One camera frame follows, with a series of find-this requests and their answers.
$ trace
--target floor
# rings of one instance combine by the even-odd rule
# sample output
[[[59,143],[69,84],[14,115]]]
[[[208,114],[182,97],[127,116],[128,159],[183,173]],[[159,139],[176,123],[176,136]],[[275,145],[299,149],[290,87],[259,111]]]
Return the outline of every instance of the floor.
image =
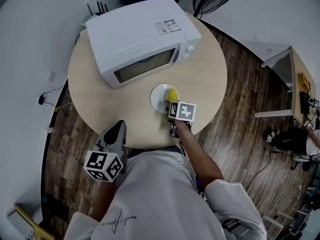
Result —
[[[293,126],[293,120],[290,117],[254,118],[255,112],[289,109],[291,96],[256,59],[225,37],[212,33],[225,56],[227,88],[219,111],[197,138],[221,168],[224,178],[243,184],[261,215],[272,217],[275,210],[293,215],[302,202],[313,170],[304,172],[301,165],[291,170],[289,156],[271,154],[270,158],[272,149],[262,140],[268,126],[275,131],[285,131]],[[71,102],[67,94],[62,105]],[[70,220],[76,211],[90,214],[93,209],[99,183],[87,175],[83,165],[87,150],[92,148],[98,135],[80,118],[72,104],[59,109],[54,128],[45,164],[44,194],[51,194],[66,204]],[[269,159],[268,167],[249,187],[254,175]],[[264,222],[268,239],[272,239],[277,228]],[[67,227],[68,223],[57,217],[51,220],[51,230],[57,239],[63,239]]]

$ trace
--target microwave handle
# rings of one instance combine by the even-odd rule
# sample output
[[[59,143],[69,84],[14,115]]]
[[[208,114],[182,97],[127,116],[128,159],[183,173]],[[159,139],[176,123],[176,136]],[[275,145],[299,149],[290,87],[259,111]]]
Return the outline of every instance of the microwave handle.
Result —
[[[179,48],[178,52],[179,52],[178,53],[178,57],[176,58],[176,60],[173,63],[181,62],[183,59],[186,58],[186,54],[188,54],[188,52],[187,52],[187,40],[184,40],[184,41],[180,42],[180,48]]]

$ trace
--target white t-shirt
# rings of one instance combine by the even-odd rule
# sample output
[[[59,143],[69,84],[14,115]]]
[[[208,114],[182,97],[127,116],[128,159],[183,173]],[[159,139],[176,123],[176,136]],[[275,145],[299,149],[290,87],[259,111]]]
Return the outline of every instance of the white t-shirt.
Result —
[[[215,180],[205,188],[210,205],[196,191],[193,170],[177,152],[152,151],[127,162],[113,201],[98,222],[72,217],[65,240],[225,240],[221,222],[237,219],[261,240],[264,224],[240,183]]]
[[[320,130],[314,130],[313,133],[320,140]],[[309,156],[314,156],[320,153],[320,148],[316,146],[314,141],[309,136],[306,139],[305,150]]]

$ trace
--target sneaker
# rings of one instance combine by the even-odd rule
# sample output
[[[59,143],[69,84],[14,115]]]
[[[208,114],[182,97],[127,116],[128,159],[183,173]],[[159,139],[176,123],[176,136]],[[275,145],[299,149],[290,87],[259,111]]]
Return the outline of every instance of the sneaker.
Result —
[[[272,142],[272,139],[273,139],[272,136],[269,135],[267,132],[264,132],[262,134],[262,138],[268,145],[270,145],[270,143]]]
[[[271,127],[268,127],[268,129],[266,130],[266,132],[273,138],[274,136],[276,136],[274,130],[271,129]]]

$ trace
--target wire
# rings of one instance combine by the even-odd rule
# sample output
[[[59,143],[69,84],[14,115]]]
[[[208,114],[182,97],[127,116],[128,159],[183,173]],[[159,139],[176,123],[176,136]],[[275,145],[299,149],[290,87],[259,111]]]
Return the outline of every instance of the wire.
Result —
[[[58,88],[58,89],[52,89],[51,91],[44,92],[44,93],[41,94],[41,96],[44,95],[44,94],[49,94],[49,93],[51,93],[51,92],[54,91],[54,90],[60,90],[62,87],[64,87],[64,85],[62,85],[62,86],[61,86],[60,88]]]
[[[75,42],[74,42],[74,45],[76,45],[77,44],[77,42],[78,42],[78,38],[80,37],[80,34],[78,34],[78,36],[76,37],[76,39],[75,39]]]
[[[257,175],[258,175],[259,173],[261,173],[264,169],[266,169],[266,168],[267,168],[267,166],[270,164],[270,161],[271,161],[271,154],[272,154],[273,152],[274,152],[274,151],[271,151],[271,152],[270,152],[270,157],[269,157],[269,161],[268,161],[268,163],[266,164],[266,166],[265,166],[265,167],[263,167],[260,171],[258,171],[258,172],[254,175],[253,179],[252,179],[252,180],[251,180],[251,182],[249,183],[249,185],[248,185],[248,187],[246,188],[246,190],[248,190],[248,189],[249,189],[249,187],[250,187],[251,183],[255,180],[255,178],[257,177]]]
[[[282,198],[282,199],[280,199],[279,201],[274,202],[273,204],[269,205],[268,207],[266,207],[265,209],[263,209],[263,210],[260,211],[259,213],[262,214],[265,210],[269,209],[270,207],[275,206],[275,205],[278,204],[278,203],[281,203],[283,200],[286,200],[286,199],[288,199],[288,198],[290,198],[290,197],[292,197],[292,196],[293,196],[293,198],[295,198],[296,195],[297,195],[297,193],[299,193],[299,195],[298,195],[298,197],[297,197],[297,200],[299,200],[302,189],[304,189],[304,181],[303,181],[303,180],[300,180],[299,185],[298,185],[298,188],[296,188],[296,190],[294,191],[293,194],[290,194],[290,195],[286,196],[285,198]]]
[[[65,94],[68,95],[71,99],[71,96],[67,93],[67,90],[69,90],[69,87],[65,90]]]
[[[51,105],[51,106],[53,106],[53,107],[55,107],[55,108],[58,108],[58,109],[59,109],[59,108],[63,108],[64,106],[69,105],[69,104],[72,104],[72,105],[73,105],[72,102],[69,102],[69,103],[64,104],[64,105],[62,105],[62,106],[55,106],[55,105],[53,105],[52,103],[49,103],[49,102],[43,102],[43,103],[49,104],[49,105]]]
[[[290,155],[290,154],[281,153],[281,152],[279,152],[279,151],[272,151],[272,153],[274,153],[274,154],[282,154],[282,155],[285,155],[285,156],[291,157],[291,155]]]
[[[309,119],[309,116],[307,114],[306,114],[306,117],[309,119],[309,121],[312,122],[312,120],[315,118],[316,114],[317,114],[317,109],[315,110],[315,113],[314,113],[314,115],[313,115],[311,120]]]

